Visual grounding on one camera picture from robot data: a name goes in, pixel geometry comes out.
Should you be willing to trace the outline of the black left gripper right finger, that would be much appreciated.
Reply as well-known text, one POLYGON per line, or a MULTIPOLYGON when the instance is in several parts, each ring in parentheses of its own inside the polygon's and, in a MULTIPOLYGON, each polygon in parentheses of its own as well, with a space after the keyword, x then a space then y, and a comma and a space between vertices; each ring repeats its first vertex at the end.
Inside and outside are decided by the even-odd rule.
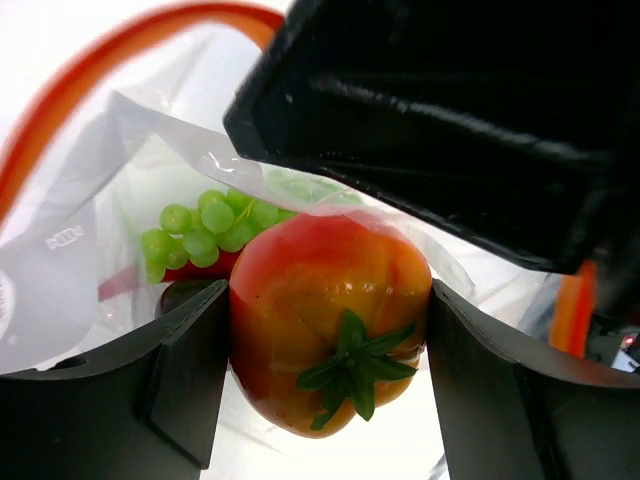
POLYGON ((638 478, 638 375, 561 352, 439 280, 427 350, 451 478, 638 478))

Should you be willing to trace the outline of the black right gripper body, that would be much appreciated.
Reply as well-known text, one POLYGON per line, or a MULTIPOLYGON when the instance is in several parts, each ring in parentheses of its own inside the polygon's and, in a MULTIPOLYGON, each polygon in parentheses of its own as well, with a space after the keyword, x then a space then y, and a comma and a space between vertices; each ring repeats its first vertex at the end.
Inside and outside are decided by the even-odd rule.
POLYGON ((297 1, 226 112, 247 159, 342 181, 639 303, 635 1, 297 1))

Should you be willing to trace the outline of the fake orange peach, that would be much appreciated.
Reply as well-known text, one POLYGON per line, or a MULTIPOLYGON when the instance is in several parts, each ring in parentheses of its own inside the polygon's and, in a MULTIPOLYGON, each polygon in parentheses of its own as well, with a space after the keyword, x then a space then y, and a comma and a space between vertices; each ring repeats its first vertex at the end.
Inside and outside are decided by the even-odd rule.
POLYGON ((397 228, 350 211, 299 214, 252 240, 230 279, 230 363, 252 406, 324 438, 412 382, 432 286, 397 228))

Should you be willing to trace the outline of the clear zip top bag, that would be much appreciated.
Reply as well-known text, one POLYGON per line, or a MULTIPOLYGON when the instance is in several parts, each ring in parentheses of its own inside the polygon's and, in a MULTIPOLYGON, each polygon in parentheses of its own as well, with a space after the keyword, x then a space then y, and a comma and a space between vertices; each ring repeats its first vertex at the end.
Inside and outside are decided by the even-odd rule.
MULTIPOLYGON (((240 27, 196 24, 120 61, 62 124, 1 225, 1 378, 48 370, 154 321, 136 198, 173 168, 247 187, 267 167, 228 153, 221 116, 258 56, 240 27), (225 153, 209 167, 207 151, 225 153), (104 302, 128 266, 140 285, 104 302)), ((262 419, 226 369, 210 466, 196 479, 445 479, 427 365, 366 425, 305 440, 262 419)))

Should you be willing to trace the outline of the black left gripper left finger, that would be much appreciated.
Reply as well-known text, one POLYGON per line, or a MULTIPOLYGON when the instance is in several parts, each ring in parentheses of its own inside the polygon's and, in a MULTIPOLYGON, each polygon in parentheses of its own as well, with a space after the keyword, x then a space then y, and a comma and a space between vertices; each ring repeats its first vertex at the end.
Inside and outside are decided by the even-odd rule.
POLYGON ((5 479, 196 479, 211 463, 228 285, 48 370, 1 378, 5 479))

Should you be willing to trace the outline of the fake red chili pepper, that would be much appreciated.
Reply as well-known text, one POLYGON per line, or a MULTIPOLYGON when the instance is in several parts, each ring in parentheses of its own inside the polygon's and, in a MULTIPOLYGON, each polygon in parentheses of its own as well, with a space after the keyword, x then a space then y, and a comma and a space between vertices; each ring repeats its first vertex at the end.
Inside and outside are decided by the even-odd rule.
MULTIPOLYGON (((222 251, 218 261, 206 268, 199 268, 188 262, 178 270, 167 270, 161 282, 172 283, 198 279, 228 280, 239 256, 240 252, 229 253, 222 251)), ((98 301, 104 302, 118 295, 128 293, 139 285, 136 266, 128 266, 99 285, 98 301)))

